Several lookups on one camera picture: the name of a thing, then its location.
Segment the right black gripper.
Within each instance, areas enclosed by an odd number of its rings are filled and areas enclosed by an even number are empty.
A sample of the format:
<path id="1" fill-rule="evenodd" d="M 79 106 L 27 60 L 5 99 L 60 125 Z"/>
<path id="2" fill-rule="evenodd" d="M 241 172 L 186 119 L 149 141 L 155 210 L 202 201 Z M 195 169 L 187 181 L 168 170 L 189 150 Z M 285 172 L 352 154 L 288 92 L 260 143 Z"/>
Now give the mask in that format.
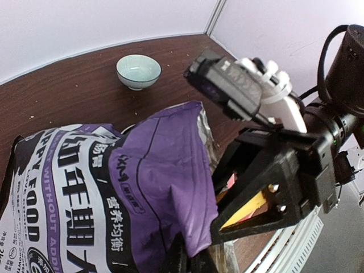
<path id="1" fill-rule="evenodd" d="M 267 202 L 239 224 L 222 225 L 231 217 L 229 195 L 218 203 L 211 223 L 214 245 L 292 226 L 317 206 L 329 213 L 335 206 L 335 146 L 323 135 L 246 128 L 226 148 L 212 174 L 217 196 L 232 174 L 247 201 L 262 191 Z"/>

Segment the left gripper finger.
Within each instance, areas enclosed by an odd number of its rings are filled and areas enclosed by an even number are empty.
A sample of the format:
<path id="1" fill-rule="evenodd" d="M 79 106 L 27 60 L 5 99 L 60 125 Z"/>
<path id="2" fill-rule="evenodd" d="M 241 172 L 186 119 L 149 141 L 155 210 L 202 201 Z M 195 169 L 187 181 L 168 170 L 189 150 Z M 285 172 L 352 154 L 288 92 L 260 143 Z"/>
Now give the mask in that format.
<path id="1" fill-rule="evenodd" d="M 178 233 L 172 242 L 167 253 L 167 272 L 218 272 L 215 262 L 209 251 L 203 250 L 196 256 L 190 258 L 187 254 L 185 240 L 181 233 Z"/>

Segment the yellow plastic scoop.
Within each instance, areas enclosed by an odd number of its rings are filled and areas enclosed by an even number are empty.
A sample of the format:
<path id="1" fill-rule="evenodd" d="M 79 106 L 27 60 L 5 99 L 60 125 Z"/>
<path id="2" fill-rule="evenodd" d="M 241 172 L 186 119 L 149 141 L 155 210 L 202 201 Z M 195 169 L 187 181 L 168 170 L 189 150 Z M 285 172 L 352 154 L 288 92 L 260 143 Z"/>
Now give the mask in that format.
<path id="1" fill-rule="evenodd" d="M 245 220 L 250 219 L 255 211 L 262 207 L 267 202 L 263 195 L 263 192 L 258 192 L 251 200 L 249 200 L 245 205 L 240 207 L 237 212 L 235 212 L 220 228 L 220 231 L 224 228 L 238 224 Z"/>

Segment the purple puppy food bag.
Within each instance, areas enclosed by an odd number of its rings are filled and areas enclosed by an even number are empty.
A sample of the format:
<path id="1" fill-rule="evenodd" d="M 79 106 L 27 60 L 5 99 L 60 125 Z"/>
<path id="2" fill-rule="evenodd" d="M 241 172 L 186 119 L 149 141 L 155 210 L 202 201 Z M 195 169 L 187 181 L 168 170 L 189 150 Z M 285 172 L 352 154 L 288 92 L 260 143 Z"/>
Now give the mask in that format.
<path id="1" fill-rule="evenodd" d="M 124 134 L 102 123 L 17 137 L 1 187 L 1 271 L 167 272 L 178 233 L 190 258 L 208 249 L 211 136 L 190 101 Z"/>

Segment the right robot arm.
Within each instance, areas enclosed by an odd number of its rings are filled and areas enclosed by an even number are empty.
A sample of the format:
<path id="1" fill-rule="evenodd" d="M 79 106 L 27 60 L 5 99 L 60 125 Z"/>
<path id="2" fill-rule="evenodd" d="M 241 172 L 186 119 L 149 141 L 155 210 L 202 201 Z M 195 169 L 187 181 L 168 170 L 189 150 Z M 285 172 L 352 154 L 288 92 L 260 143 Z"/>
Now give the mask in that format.
<path id="1" fill-rule="evenodd" d="M 305 110 L 307 133 L 245 127 L 226 148 L 213 174 L 221 190 L 237 181 L 217 204 L 213 244 L 298 224 L 315 207 L 329 213 L 337 185 L 354 167 L 341 147 L 354 135 L 363 144 L 363 27 L 336 27 L 318 64 L 318 98 Z"/>

